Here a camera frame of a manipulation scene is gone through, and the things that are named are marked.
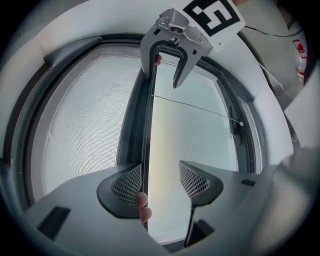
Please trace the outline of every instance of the mesh screen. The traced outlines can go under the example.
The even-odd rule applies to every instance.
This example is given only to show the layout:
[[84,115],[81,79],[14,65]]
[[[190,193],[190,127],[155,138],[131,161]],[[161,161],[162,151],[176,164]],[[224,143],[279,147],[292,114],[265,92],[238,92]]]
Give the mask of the mesh screen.
[[140,58],[100,56],[70,85],[46,138],[46,194],[74,177],[116,164],[119,137]]

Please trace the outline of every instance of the white panel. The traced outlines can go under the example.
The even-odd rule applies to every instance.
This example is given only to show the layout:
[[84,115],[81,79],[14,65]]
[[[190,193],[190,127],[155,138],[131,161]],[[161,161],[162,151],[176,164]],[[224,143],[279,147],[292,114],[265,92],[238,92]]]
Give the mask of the white panel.
[[[175,68],[165,63],[158,67],[155,95],[227,116],[215,81],[191,73],[182,86],[173,89]],[[159,243],[183,239],[187,234],[191,201],[180,183],[180,160],[236,171],[236,149],[229,120],[155,97],[148,186],[152,217],[148,232]]]
[[299,139],[301,147],[320,146],[320,63],[302,91],[284,111]]
[[260,114],[268,142],[269,165],[277,165],[294,153],[291,136],[284,113],[270,88],[255,98],[253,105]]

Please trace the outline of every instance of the mesh pad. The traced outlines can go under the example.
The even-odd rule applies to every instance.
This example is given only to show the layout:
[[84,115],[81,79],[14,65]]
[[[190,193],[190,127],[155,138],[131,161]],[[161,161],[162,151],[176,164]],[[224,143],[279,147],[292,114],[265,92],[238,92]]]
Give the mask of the mesh pad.
[[200,194],[210,186],[209,180],[180,163],[180,182],[189,198]]
[[113,194],[129,205],[137,205],[137,195],[142,185],[141,165],[118,178],[112,184]]

